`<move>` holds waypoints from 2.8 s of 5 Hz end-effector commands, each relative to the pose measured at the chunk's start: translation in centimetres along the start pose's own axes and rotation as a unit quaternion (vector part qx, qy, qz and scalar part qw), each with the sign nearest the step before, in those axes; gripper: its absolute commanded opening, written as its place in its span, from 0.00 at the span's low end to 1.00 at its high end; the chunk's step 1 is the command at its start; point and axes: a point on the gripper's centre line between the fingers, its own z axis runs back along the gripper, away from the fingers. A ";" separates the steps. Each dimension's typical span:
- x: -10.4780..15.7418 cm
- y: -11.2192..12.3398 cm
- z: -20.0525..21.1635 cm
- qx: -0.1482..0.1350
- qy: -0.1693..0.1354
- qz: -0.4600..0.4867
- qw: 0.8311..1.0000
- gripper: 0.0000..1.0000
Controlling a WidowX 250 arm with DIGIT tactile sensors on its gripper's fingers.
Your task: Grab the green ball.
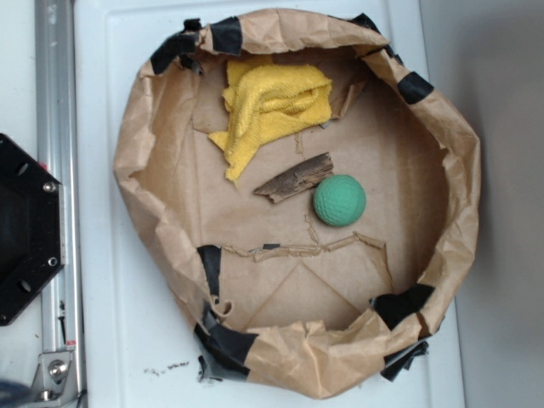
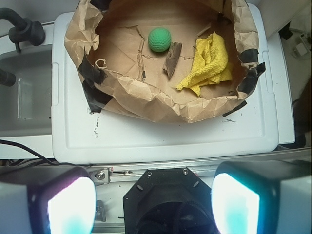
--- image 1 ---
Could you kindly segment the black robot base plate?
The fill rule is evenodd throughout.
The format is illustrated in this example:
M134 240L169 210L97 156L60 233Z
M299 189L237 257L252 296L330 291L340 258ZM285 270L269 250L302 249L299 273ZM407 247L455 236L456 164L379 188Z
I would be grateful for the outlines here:
M1 135L1 325L12 324L64 266L61 183Z

